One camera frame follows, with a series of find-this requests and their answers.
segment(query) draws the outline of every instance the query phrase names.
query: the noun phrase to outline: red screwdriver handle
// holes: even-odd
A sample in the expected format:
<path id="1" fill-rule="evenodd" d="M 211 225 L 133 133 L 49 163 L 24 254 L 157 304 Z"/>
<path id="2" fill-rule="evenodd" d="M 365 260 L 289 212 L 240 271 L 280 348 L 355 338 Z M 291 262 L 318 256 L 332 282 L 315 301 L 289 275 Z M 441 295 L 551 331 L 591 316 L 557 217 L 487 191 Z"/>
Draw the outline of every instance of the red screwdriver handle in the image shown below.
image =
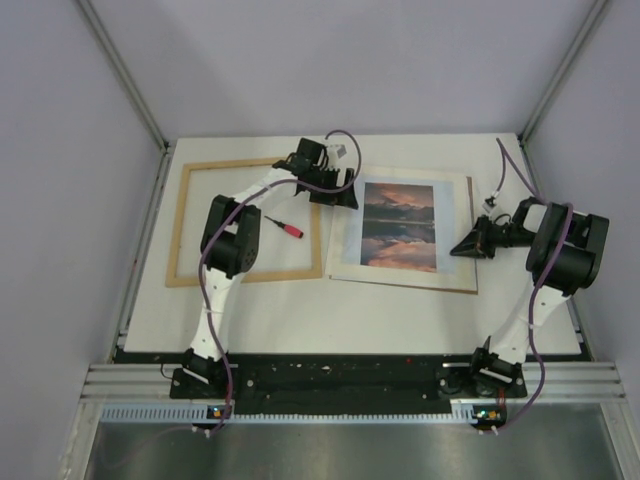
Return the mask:
<path id="1" fill-rule="evenodd" d="M 294 236 L 296 238 L 302 238 L 302 236 L 304 235 L 303 231 L 298 230 L 293 225 L 285 225 L 284 226 L 284 231 L 287 232 L 289 235 L 292 235 L 292 236 Z"/>

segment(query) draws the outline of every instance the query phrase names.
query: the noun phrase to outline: white board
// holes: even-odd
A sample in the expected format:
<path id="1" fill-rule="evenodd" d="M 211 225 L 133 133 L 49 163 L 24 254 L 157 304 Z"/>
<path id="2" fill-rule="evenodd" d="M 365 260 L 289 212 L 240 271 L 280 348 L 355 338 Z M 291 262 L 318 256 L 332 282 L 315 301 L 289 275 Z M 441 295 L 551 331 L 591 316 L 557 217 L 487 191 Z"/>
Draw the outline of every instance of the white board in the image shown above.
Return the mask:
<path id="1" fill-rule="evenodd" d="M 448 170 L 473 179 L 474 210 L 496 187 L 500 154 L 495 135 L 361 136 L 369 165 Z M 500 135 L 522 168 L 514 135 Z M 296 148 L 298 137 L 181 139 L 176 148 L 162 205 L 133 311 L 125 350 L 180 352 L 195 333 L 201 298 L 197 287 L 164 286 L 180 174 L 185 163 L 262 158 Z M 353 148 L 345 164 L 353 165 Z M 513 172 L 500 205 L 513 213 L 527 192 Z M 305 203 L 304 197 L 298 199 Z M 323 209 L 326 258 L 332 209 Z M 478 295 L 464 295 L 327 278 L 245 284 L 234 307 L 232 352 L 264 353 L 471 353 L 504 321 L 528 274 L 525 249 L 498 252 L 478 262 Z M 579 353 L 566 307 L 553 313 L 537 337 L 542 353 Z"/>

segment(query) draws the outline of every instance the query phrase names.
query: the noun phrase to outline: photograph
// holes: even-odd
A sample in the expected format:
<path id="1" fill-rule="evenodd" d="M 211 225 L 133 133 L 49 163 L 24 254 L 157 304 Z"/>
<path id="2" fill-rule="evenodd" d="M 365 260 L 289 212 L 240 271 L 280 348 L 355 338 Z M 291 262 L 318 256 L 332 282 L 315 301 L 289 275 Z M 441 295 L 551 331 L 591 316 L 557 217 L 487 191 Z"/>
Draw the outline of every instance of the photograph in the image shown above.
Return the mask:
<path id="1" fill-rule="evenodd" d="M 436 273 L 433 186 L 365 183 L 360 265 Z"/>

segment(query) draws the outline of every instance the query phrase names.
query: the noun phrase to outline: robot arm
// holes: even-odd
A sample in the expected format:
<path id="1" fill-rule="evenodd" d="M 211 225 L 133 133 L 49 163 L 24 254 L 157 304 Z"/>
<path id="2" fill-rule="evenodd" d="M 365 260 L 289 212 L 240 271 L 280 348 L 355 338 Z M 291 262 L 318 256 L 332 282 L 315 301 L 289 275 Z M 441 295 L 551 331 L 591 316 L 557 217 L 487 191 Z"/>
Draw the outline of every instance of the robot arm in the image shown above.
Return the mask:
<path id="1" fill-rule="evenodd" d="M 539 225 L 527 225 L 531 207 L 542 209 Z M 609 228 L 609 220 L 597 215 L 572 213 L 568 234 L 533 304 L 533 324 L 529 300 L 553 251 L 561 241 L 561 231 L 570 214 L 566 206 L 541 205 L 535 198 L 520 202 L 512 221 L 497 225 L 489 217 L 478 218 L 471 233 L 451 255 L 493 258 L 496 247 L 530 246 L 526 269 L 531 272 L 514 310 L 505 323 L 476 349 L 470 366 L 474 381 L 487 387 L 508 388 L 521 375 L 521 365 L 529 349 L 529 330 L 538 330 L 551 313 L 581 288 L 588 288 L 598 274 Z"/>
<path id="2" fill-rule="evenodd" d="M 205 251 L 211 238 L 220 229 L 240 204 L 253 198 L 251 204 L 244 205 L 233 219 L 237 224 L 235 233 L 229 227 L 222 231 L 218 240 L 210 247 L 205 265 L 205 290 L 211 301 L 211 312 L 203 302 L 196 334 L 186 352 L 183 366 L 185 372 L 206 383 L 212 381 L 213 363 L 220 360 L 222 352 L 215 344 L 209 328 L 208 314 L 212 314 L 213 327 L 224 349 L 228 348 L 231 311 L 235 303 L 238 287 L 253 266 L 260 241 L 260 219 L 283 201 L 306 190 L 308 187 L 297 183 L 298 180 L 312 187 L 320 187 L 324 192 L 312 191 L 309 200 L 326 205 L 339 205 L 357 209 L 353 185 L 349 188 L 338 187 L 339 170 L 333 164 L 346 153 L 343 146 L 327 147 L 308 139 L 301 139 L 296 152 L 286 160 L 276 162 L 269 173 L 259 182 L 233 197 L 218 195 L 211 203 L 200 249 Z M 345 172 L 344 186 L 354 177 L 353 169 Z M 282 182 L 270 188 L 275 182 Z M 326 193 L 326 190 L 340 190 Z"/>

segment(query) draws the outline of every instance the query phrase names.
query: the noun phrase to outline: lavender wall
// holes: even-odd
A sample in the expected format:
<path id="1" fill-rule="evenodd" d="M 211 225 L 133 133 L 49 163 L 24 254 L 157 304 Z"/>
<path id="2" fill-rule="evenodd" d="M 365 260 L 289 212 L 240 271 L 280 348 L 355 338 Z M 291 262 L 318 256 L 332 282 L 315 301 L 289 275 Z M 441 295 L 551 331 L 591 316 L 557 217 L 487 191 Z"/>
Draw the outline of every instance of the lavender wall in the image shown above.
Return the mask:
<path id="1" fill-rule="evenodd" d="M 94 0 L 170 138 L 518 131 L 592 0 Z"/>
<path id="2" fill-rule="evenodd" d="M 0 477 L 53 478 L 159 161 L 68 0 L 0 16 Z"/>
<path id="3" fill-rule="evenodd" d="M 640 422 L 640 2 L 612 4 L 531 156 L 554 199 L 611 219 L 599 277 L 579 302 L 596 353 L 618 364 Z"/>

